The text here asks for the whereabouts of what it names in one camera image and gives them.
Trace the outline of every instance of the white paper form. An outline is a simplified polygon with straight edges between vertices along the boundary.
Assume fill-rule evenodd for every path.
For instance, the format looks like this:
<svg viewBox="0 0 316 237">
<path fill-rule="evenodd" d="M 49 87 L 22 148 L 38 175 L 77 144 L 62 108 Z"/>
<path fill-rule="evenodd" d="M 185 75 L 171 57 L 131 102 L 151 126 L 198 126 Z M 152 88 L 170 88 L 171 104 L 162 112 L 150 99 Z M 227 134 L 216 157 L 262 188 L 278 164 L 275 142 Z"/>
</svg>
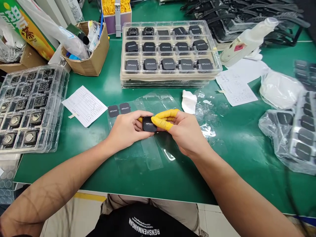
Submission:
<svg viewBox="0 0 316 237">
<path fill-rule="evenodd" d="M 84 86 L 81 86 L 62 103 L 84 127 L 88 127 L 108 109 Z"/>
<path fill-rule="evenodd" d="M 242 80 L 242 77 L 233 70 L 221 72 L 216 82 L 224 91 L 226 99 L 232 106 L 250 103 L 258 100 L 251 88 Z"/>
</svg>

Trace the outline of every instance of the white plastic bag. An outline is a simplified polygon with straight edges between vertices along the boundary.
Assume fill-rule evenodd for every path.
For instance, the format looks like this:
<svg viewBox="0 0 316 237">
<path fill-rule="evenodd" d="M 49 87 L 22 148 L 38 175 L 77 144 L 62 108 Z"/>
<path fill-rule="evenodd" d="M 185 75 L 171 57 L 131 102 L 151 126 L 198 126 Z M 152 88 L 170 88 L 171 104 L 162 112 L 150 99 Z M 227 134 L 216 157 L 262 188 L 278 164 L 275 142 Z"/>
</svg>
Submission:
<svg viewBox="0 0 316 237">
<path fill-rule="evenodd" d="M 26 0 L 23 6 L 32 11 L 32 15 L 36 16 L 43 27 L 49 29 L 48 33 L 57 39 L 69 53 L 81 60 L 89 58 L 83 42 L 76 35 L 58 26 L 34 1 Z"/>
<path fill-rule="evenodd" d="M 277 109 L 289 109 L 296 103 L 304 86 L 295 78 L 267 68 L 261 76 L 260 95 Z"/>
</svg>

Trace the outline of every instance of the khaki pants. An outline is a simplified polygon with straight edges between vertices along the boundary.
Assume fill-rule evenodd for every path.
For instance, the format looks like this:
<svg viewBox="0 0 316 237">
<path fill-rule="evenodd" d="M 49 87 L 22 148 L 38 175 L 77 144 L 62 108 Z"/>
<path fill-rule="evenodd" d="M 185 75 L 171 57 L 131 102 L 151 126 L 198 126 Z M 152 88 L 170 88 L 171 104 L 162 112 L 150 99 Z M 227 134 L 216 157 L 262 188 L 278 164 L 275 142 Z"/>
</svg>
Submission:
<svg viewBox="0 0 316 237">
<path fill-rule="evenodd" d="M 208 234 L 200 228 L 200 218 L 196 203 L 108 194 L 107 199 L 102 204 L 101 213 L 108 215 L 115 209 L 136 202 L 153 205 L 181 222 L 197 235 L 208 236 Z"/>
</svg>

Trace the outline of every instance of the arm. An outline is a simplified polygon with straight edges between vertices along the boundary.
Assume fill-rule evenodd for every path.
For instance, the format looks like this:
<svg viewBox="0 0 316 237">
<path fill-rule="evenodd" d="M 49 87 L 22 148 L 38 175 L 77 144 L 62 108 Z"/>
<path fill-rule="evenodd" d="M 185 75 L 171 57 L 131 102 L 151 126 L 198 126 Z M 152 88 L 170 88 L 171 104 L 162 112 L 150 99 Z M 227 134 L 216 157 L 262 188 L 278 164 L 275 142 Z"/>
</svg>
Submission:
<svg viewBox="0 0 316 237">
<path fill-rule="evenodd" d="M 36 180 L 1 216 L 2 235 L 40 236 L 44 222 L 75 195 L 104 161 L 134 142 L 153 135 L 141 131 L 141 124 L 136 120 L 140 116 L 151 115 L 144 111 L 119 115 L 106 140 L 66 160 Z"/>
<path fill-rule="evenodd" d="M 169 110 L 152 117 L 152 122 L 167 130 L 181 152 L 194 162 L 240 236 L 303 236 L 210 147 L 194 115 Z"/>
</svg>

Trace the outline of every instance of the paper document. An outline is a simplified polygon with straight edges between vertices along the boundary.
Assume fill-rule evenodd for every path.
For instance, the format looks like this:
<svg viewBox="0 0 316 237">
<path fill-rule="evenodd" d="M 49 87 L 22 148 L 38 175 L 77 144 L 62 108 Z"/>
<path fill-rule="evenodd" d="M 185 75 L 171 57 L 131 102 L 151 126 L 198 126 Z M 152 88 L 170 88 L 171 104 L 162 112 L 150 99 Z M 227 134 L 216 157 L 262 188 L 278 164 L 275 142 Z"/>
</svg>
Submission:
<svg viewBox="0 0 316 237">
<path fill-rule="evenodd" d="M 216 82 L 232 106 L 258 100 L 248 84 L 242 81 L 240 75 L 233 70 L 221 72 L 216 77 Z"/>
<path fill-rule="evenodd" d="M 240 80 L 249 83 L 262 75 L 264 69 L 269 68 L 262 61 L 254 61 L 250 59 L 241 59 L 231 67 L 227 67 L 229 71 L 234 71 Z"/>
<path fill-rule="evenodd" d="M 81 86 L 62 103 L 75 115 L 84 127 L 88 127 L 108 109 L 84 86 Z"/>
</svg>

